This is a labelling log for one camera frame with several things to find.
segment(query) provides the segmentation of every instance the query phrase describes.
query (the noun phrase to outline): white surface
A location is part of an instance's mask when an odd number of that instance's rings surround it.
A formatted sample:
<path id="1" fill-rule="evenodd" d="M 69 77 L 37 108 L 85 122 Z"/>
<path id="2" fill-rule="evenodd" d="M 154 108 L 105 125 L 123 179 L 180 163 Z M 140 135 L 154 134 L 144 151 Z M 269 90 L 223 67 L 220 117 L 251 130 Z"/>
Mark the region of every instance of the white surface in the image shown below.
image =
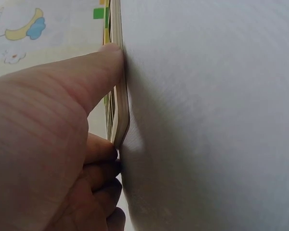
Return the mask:
<path id="1" fill-rule="evenodd" d="M 103 100 L 95 107 L 88 117 L 89 132 L 96 134 L 100 137 L 107 138 L 106 134 L 106 119 L 105 119 L 105 107 Z M 123 209 L 126 216 L 125 231 L 134 231 L 129 215 L 129 208 L 124 193 L 121 194 L 118 207 Z"/>
<path id="2" fill-rule="evenodd" d="M 137 231 L 289 231 L 289 0 L 121 0 Z"/>

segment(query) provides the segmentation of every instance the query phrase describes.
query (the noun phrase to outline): blue cloud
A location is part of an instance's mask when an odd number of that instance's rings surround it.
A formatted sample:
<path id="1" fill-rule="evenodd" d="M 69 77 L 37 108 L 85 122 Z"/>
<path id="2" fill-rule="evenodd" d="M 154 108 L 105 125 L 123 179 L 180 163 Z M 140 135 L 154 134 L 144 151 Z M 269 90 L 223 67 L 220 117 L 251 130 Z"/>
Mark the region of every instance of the blue cloud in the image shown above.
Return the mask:
<path id="1" fill-rule="evenodd" d="M 26 35 L 32 40 L 38 39 L 42 35 L 42 31 L 46 28 L 45 18 L 38 18 L 27 31 Z"/>

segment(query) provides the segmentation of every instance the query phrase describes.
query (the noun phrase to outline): book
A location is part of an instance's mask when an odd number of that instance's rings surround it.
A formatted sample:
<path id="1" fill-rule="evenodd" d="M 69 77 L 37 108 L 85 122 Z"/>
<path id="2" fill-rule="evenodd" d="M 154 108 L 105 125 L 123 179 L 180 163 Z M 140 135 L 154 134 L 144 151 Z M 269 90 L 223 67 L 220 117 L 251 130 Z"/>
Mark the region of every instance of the book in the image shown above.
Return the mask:
<path id="1" fill-rule="evenodd" d="M 0 0 L 0 76 L 110 41 L 123 46 L 119 0 Z M 105 105 L 108 139 L 118 148 L 129 121 L 125 77 Z"/>
<path id="2" fill-rule="evenodd" d="M 123 50 L 121 10 L 119 0 L 105 0 L 104 44 L 113 42 Z M 107 137 L 120 147 L 129 125 L 129 105 L 125 74 L 105 99 Z"/>

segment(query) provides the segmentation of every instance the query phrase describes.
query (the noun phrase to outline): finger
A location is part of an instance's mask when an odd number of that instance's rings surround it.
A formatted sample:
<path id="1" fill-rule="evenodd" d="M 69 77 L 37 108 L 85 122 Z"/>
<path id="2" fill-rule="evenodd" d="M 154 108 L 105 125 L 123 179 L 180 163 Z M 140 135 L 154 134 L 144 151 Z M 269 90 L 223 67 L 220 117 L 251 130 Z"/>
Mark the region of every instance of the finger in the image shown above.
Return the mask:
<path id="1" fill-rule="evenodd" d="M 108 231 L 124 231 L 125 214 L 122 209 L 116 208 L 107 218 Z"/>
<path id="2" fill-rule="evenodd" d="M 115 211 L 121 195 L 121 190 L 121 183 L 115 179 L 101 190 L 93 193 L 94 198 L 100 204 L 106 217 L 110 216 Z"/>
<path id="3" fill-rule="evenodd" d="M 48 97 L 57 101 L 65 94 L 88 115 L 119 82 L 123 65 L 122 50 L 115 44 L 107 44 L 99 52 L 35 66 L 0 79 L 47 92 Z"/>
<path id="4" fill-rule="evenodd" d="M 110 141 L 91 133 L 88 134 L 85 164 L 116 160 L 117 157 L 118 153 Z"/>
<path id="5" fill-rule="evenodd" d="M 89 183 L 91 190 L 96 191 L 107 182 L 114 180 L 120 171 L 120 162 L 111 161 L 98 165 L 85 166 L 82 171 L 82 177 Z"/>

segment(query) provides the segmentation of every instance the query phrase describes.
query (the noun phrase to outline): fingernail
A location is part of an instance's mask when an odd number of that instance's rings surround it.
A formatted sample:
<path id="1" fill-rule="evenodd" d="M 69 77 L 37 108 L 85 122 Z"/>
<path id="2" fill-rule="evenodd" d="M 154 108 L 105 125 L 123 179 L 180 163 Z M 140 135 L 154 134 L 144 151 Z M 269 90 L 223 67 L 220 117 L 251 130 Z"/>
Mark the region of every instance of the fingernail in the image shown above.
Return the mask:
<path id="1" fill-rule="evenodd" d="M 120 47 L 115 43 L 108 43 L 99 49 L 99 51 L 111 51 L 111 52 L 119 51 L 119 50 L 120 50 Z"/>

